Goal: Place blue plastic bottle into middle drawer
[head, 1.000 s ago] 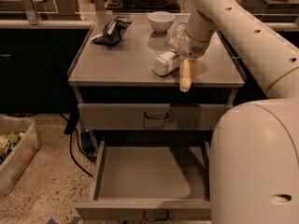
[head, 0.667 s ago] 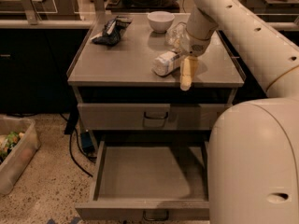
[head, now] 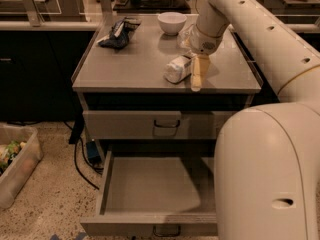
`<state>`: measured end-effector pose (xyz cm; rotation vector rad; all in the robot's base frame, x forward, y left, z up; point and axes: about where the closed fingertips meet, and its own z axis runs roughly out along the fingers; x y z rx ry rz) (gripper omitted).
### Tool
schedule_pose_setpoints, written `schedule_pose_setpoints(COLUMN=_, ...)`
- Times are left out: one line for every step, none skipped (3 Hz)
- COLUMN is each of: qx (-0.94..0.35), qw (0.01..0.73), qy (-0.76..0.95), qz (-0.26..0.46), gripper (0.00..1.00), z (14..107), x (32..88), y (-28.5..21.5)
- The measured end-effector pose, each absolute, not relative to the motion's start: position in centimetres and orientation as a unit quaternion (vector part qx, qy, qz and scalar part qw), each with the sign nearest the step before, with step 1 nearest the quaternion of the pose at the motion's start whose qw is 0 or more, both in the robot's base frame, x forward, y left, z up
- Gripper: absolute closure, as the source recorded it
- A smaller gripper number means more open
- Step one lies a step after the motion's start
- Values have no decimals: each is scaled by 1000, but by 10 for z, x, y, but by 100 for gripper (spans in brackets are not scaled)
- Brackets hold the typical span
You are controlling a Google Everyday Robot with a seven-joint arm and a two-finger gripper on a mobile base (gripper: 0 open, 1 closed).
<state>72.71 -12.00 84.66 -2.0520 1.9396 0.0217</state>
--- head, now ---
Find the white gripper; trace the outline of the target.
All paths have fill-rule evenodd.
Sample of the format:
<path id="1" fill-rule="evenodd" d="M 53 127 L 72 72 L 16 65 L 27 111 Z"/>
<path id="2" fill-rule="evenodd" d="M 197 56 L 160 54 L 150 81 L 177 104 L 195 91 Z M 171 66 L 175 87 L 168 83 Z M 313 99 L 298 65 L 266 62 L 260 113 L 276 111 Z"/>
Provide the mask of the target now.
<path id="1" fill-rule="evenodd" d="M 193 53 L 196 55 L 192 59 L 191 66 L 191 90 L 198 92 L 201 90 L 205 76 L 210 66 L 210 54 L 217 51 L 222 37 L 210 37 L 203 34 L 196 25 L 190 31 L 189 43 Z"/>

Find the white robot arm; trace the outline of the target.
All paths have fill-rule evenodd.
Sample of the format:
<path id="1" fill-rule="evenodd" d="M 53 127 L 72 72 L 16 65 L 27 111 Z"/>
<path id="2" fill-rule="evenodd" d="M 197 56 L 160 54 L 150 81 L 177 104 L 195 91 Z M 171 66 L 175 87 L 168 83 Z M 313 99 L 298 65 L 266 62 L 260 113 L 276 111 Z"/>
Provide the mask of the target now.
<path id="1" fill-rule="evenodd" d="M 319 53 L 256 0 L 205 0 L 191 34 L 210 53 L 232 26 L 276 93 L 227 120 L 215 146 L 219 240 L 319 240 Z"/>

